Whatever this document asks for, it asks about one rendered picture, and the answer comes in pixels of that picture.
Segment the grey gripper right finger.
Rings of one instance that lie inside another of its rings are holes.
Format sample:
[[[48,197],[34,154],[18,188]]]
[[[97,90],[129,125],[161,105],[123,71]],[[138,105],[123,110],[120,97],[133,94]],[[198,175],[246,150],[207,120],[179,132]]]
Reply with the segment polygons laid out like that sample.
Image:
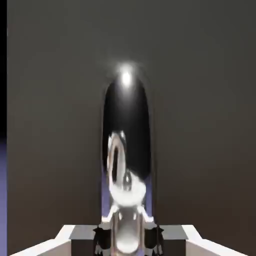
[[[148,227],[144,245],[144,256],[247,256],[202,238],[191,224]]]

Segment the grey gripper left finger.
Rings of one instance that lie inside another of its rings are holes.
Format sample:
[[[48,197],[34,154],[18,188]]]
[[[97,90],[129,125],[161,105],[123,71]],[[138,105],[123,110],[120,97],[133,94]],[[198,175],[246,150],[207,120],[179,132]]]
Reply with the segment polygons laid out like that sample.
[[[111,256],[110,249],[96,245],[96,225],[65,224],[55,238],[10,256]]]

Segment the dark grey cabinet door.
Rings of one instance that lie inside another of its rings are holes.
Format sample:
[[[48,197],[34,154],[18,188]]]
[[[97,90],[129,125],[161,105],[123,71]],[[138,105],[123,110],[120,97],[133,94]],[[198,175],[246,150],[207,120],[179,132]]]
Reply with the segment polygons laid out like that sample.
[[[100,220],[106,83],[145,79],[155,217],[256,256],[256,0],[8,0],[7,251]]]

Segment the shiny dark metal handle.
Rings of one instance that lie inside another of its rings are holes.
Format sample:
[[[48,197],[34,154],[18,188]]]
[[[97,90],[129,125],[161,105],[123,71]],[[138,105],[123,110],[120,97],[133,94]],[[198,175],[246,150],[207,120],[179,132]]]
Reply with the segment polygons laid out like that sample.
[[[137,67],[118,64],[106,86],[101,130],[103,256],[145,256],[152,214],[150,112]]]

